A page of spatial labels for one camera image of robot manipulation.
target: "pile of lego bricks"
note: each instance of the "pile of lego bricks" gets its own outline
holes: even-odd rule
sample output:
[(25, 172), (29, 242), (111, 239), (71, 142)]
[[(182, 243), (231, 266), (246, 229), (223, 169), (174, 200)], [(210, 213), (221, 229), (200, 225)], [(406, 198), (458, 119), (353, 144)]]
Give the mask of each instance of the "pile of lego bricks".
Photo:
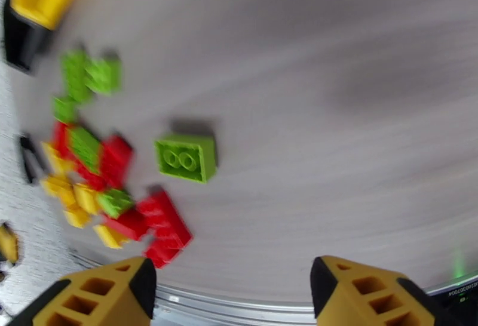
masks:
[[(164, 190), (135, 201), (125, 190), (133, 149), (119, 134), (98, 139), (78, 119), (82, 104), (121, 89), (121, 69), (118, 58), (94, 59), (84, 50), (62, 57), (66, 93), (53, 97), (53, 138), (42, 144), (52, 174), (41, 183), (47, 194), (60, 200), (70, 225), (83, 229), (100, 216), (102, 224), (93, 229), (109, 248), (120, 249), (152, 234), (144, 255), (162, 268), (191, 242), (186, 224)], [(207, 183), (216, 173), (212, 137), (167, 134), (152, 143), (163, 175)], [(84, 182), (72, 183), (73, 171)]]

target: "green lego brick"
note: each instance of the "green lego brick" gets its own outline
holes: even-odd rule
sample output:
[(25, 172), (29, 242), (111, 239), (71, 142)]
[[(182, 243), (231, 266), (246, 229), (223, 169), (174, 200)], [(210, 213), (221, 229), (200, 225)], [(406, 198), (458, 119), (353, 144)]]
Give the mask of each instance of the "green lego brick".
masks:
[(91, 60), (86, 67), (86, 85), (104, 96), (121, 88), (121, 62), (115, 59)]
[(71, 97), (53, 97), (53, 115), (63, 123), (76, 121), (76, 102)]
[(170, 134), (155, 141), (160, 173), (207, 183), (216, 173), (213, 137)]
[(97, 200), (104, 212), (113, 219), (117, 219), (134, 206), (131, 196), (126, 191), (118, 189), (109, 189), (106, 192), (99, 193)]
[(93, 92), (86, 86), (86, 65), (90, 61), (83, 50), (69, 51), (62, 57), (62, 71), (67, 94), (78, 103), (92, 98)]
[(68, 148), (93, 174), (99, 174), (99, 158), (101, 144), (85, 128), (68, 129)]

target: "red lego brick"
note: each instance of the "red lego brick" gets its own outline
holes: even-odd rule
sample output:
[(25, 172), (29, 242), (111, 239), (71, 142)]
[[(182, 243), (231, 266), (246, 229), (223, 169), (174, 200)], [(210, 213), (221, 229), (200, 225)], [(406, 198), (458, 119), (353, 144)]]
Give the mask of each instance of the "red lego brick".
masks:
[(128, 210), (117, 219), (112, 219), (104, 213), (102, 217), (105, 220), (104, 225), (135, 241), (139, 241), (149, 230), (145, 217), (136, 209)]
[(102, 179), (101, 176), (92, 174), (88, 171), (88, 169), (83, 165), (78, 158), (73, 156), (72, 154), (69, 155), (69, 159), (71, 159), (75, 163), (75, 171), (86, 181), (90, 187), (95, 190), (102, 192), (106, 189), (106, 182)]
[(126, 172), (133, 158), (133, 149), (124, 139), (113, 135), (102, 142), (100, 174), (114, 188), (123, 188)]
[(53, 139), (51, 140), (53, 148), (58, 151), (63, 159), (70, 155), (68, 149), (68, 129), (74, 127), (73, 125), (65, 124), (56, 121), (53, 125)]
[(179, 253), (181, 253), (180, 249), (163, 248), (160, 242), (156, 240), (149, 246), (144, 254), (153, 261), (156, 268), (162, 268), (167, 263), (171, 263)]
[(191, 233), (165, 191), (140, 201), (136, 209), (146, 217), (146, 224), (156, 229), (163, 248), (184, 249), (191, 241)]

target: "lime green 2x2 lego brick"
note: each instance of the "lime green 2x2 lego brick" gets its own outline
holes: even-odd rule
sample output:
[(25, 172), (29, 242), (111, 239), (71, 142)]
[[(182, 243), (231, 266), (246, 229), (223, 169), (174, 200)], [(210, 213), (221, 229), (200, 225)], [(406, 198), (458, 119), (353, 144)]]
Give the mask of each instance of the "lime green 2x2 lego brick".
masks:
[(83, 127), (68, 129), (68, 148), (93, 174), (99, 174), (101, 143)]
[(72, 123), (76, 121), (76, 101), (69, 97), (53, 97), (53, 115), (62, 123)]
[(113, 219), (117, 219), (134, 206), (131, 196), (126, 191), (118, 189), (109, 189), (106, 192), (99, 193), (97, 200), (103, 211)]
[(86, 85), (104, 96), (110, 96), (121, 86), (121, 62), (117, 59), (90, 60), (86, 67)]
[(93, 96), (93, 92), (86, 86), (85, 81), (85, 68), (89, 61), (89, 56), (83, 50), (69, 51), (62, 57), (65, 90), (78, 103), (85, 103)]
[(170, 134), (155, 141), (160, 173), (207, 183), (216, 173), (213, 137)]

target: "gray tabletop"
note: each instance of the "gray tabletop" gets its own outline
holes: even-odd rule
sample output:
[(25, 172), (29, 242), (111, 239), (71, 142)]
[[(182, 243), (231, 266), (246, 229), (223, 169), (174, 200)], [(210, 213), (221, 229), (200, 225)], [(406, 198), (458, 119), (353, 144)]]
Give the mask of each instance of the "gray tabletop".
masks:
[[(476, 270), (478, 0), (77, 0), (35, 76), (12, 71), (22, 129), (51, 136), (59, 55), (121, 57), (122, 92), (81, 118), (136, 151), (135, 199), (161, 184), (195, 236), (161, 283), (310, 302), (313, 258), (399, 270), (421, 286)], [(152, 141), (213, 131), (207, 185), (158, 173)], [(105, 248), (63, 219), (98, 262)]]

